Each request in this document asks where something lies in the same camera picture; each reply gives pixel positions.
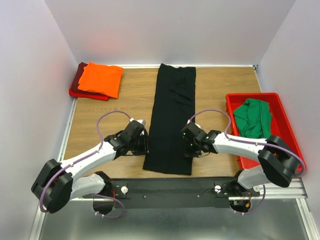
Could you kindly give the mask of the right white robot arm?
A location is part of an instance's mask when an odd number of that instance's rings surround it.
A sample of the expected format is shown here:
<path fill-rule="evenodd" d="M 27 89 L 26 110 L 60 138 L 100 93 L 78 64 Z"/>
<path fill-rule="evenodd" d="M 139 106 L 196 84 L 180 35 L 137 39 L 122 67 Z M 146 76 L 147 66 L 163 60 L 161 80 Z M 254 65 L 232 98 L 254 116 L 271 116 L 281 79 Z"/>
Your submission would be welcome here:
<path fill-rule="evenodd" d="M 186 157 L 199 157 L 202 153 L 231 154 L 245 157 L 258 163 L 242 169 L 222 187 L 233 196 L 243 196 L 258 185 L 272 183 L 289 187 L 303 163 L 289 146 L 278 136 L 252 139 L 211 130 L 206 133 L 200 126 L 189 121 L 182 129 Z"/>

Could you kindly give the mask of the black t shirt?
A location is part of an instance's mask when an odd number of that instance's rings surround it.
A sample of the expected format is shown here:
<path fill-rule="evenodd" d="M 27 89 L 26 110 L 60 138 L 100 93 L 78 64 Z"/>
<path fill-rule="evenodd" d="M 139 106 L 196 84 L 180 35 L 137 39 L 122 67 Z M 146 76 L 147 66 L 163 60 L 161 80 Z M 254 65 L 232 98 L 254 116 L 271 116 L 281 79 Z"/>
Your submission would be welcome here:
<path fill-rule="evenodd" d="M 149 153 L 143 169 L 164 174 L 192 174 L 182 129 L 195 114 L 196 69 L 161 64 L 148 133 Z"/>

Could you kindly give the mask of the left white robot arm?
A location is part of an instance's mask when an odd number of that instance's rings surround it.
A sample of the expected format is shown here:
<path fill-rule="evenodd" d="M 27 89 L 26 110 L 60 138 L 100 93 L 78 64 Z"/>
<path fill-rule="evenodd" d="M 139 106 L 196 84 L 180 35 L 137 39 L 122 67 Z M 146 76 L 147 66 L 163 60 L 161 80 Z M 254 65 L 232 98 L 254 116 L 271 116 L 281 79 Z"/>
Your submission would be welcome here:
<path fill-rule="evenodd" d="M 111 185 L 106 174 L 95 173 L 85 177 L 92 169 L 126 156 L 149 152 L 148 133 L 143 119 L 130 119 L 124 130 L 103 138 L 102 143 L 73 158 L 57 162 L 48 160 L 36 177 L 31 192 L 38 198 L 42 212 L 56 213 L 71 199 L 89 194 L 104 198 Z"/>

